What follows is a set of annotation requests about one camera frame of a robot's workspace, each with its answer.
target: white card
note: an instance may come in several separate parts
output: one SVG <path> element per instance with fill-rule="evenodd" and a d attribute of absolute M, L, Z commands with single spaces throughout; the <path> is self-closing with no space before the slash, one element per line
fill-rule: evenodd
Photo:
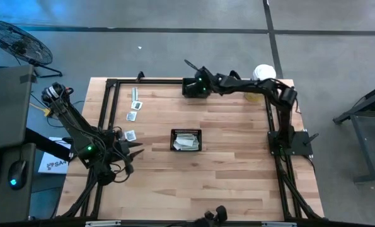
<path fill-rule="evenodd" d="M 131 103 L 131 109 L 140 110 L 142 107 L 142 102 L 134 101 Z"/>
<path fill-rule="evenodd" d="M 180 148 L 182 148 L 182 146 L 178 144 L 177 142 L 173 143 L 173 147 L 176 148 L 176 150 L 180 150 Z"/>
<path fill-rule="evenodd" d="M 131 111 L 127 114 L 127 120 L 128 121 L 136 121 L 137 112 Z"/>
<path fill-rule="evenodd" d="M 124 136 L 125 136 L 125 139 L 128 141 L 135 141 L 137 139 L 136 132 L 134 130 L 125 132 Z"/>
<path fill-rule="evenodd" d="M 194 140 L 183 139 L 183 138 L 177 137 L 176 142 L 180 145 L 193 146 Z"/>
<path fill-rule="evenodd" d="M 60 141 L 62 138 L 60 137 L 50 137 L 51 141 L 56 141 L 57 144 L 65 146 L 66 148 L 70 149 L 71 145 Z M 44 152 L 42 162 L 38 168 L 39 173 L 57 173 L 57 174 L 66 174 L 68 170 L 68 162 L 56 158 L 55 156 Z"/>

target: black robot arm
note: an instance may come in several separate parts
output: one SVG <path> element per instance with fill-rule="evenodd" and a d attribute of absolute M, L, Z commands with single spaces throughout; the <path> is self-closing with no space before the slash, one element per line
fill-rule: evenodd
<path fill-rule="evenodd" d="M 140 143 L 121 140 L 122 132 L 102 130 L 93 126 L 82 117 L 70 102 L 72 88 L 54 83 L 42 91 L 42 100 L 57 116 L 72 138 L 72 148 L 86 168 L 93 167 L 93 172 L 100 185 L 113 182 L 116 173 L 110 168 L 114 161 L 123 160 L 125 172 L 129 176 L 133 171 L 131 165 L 133 156 L 130 149 Z"/>
<path fill-rule="evenodd" d="M 214 76 L 204 66 L 197 69 L 188 61 L 186 63 L 197 70 L 195 83 L 185 87 L 187 93 L 201 92 L 208 95 L 210 93 L 227 95 L 234 92 L 249 92 L 265 95 L 270 100 L 270 103 L 276 107 L 280 119 L 280 127 L 275 137 L 275 142 L 283 149 L 291 147 L 295 133 L 291 125 L 291 112 L 297 96 L 297 92 L 293 87 L 289 87 L 276 79 L 265 79 L 263 81 L 241 80 L 236 73 L 234 73 L 236 76 L 222 74 Z"/>

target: black desk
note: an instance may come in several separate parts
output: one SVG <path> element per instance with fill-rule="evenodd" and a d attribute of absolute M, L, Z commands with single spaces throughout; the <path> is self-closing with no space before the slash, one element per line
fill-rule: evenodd
<path fill-rule="evenodd" d="M 13 162 L 19 160 L 20 147 L 22 158 L 27 161 L 28 176 L 22 189 L 12 190 L 8 183 L 8 170 Z M 0 223 L 23 221 L 29 216 L 35 151 L 36 145 L 29 143 L 0 152 Z"/>
<path fill-rule="evenodd" d="M 28 217 L 35 148 L 70 160 L 69 149 L 26 128 L 32 74 L 33 66 L 0 69 L 0 222 L 22 221 Z M 19 148 L 24 144 L 28 179 L 21 190 L 13 191 L 7 183 L 8 170 L 12 162 L 19 160 Z"/>

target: concrete floor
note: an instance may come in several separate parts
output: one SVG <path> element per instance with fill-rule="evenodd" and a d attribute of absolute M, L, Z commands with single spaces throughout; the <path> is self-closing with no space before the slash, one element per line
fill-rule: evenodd
<path fill-rule="evenodd" d="M 269 5 L 275 29 L 375 30 L 375 0 L 270 0 Z M 267 29 L 262 0 L 0 0 L 0 20 L 17 25 Z M 92 76 L 144 71 L 152 77 L 192 77 L 184 59 L 213 73 L 234 69 L 244 78 L 259 64 L 274 65 L 266 34 L 30 33 L 52 51 L 50 66 L 65 74 L 39 79 L 34 92 L 58 81 L 75 89 L 74 102 L 84 99 Z M 375 88 L 375 37 L 277 35 L 276 41 L 284 78 L 296 84 L 304 124 L 310 133 L 320 133 L 313 150 L 325 216 L 375 224 L 375 182 L 352 182 L 367 173 L 352 125 L 332 122 Z M 0 65 L 18 63 L 0 49 Z M 48 126 L 39 110 L 31 108 L 30 116 L 36 120 L 28 126 L 44 136 L 67 135 Z M 41 157 L 38 151 L 35 171 Z M 63 181 L 59 175 L 35 175 L 32 216 L 51 216 L 59 196 L 56 187 Z"/>

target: wooden table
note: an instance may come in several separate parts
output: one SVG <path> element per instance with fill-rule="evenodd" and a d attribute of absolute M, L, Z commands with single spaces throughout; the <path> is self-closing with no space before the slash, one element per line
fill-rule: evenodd
<path fill-rule="evenodd" d="M 106 80 L 91 78 L 83 108 L 83 117 L 91 125 L 98 125 Z M 290 79 L 283 82 L 293 86 Z M 143 105 L 136 121 L 127 122 L 135 86 Z M 293 113 L 292 124 L 297 131 L 303 129 L 299 113 Z M 242 93 L 186 99 L 179 84 L 122 84 L 114 126 L 135 130 L 145 151 L 134 160 L 135 172 L 128 181 L 104 186 L 100 219 L 191 220 L 224 205 L 231 221 L 283 220 L 262 95 L 254 103 Z M 201 152 L 170 151 L 170 130 L 184 128 L 202 129 Z M 293 156 L 292 164 L 298 190 L 322 216 L 312 166 L 300 156 Z M 66 212 L 79 197 L 87 175 L 79 160 L 70 163 L 57 214 Z M 92 191 L 88 213 L 94 198 Z M 294 214 L 289 193 L 288 201 Z"/>

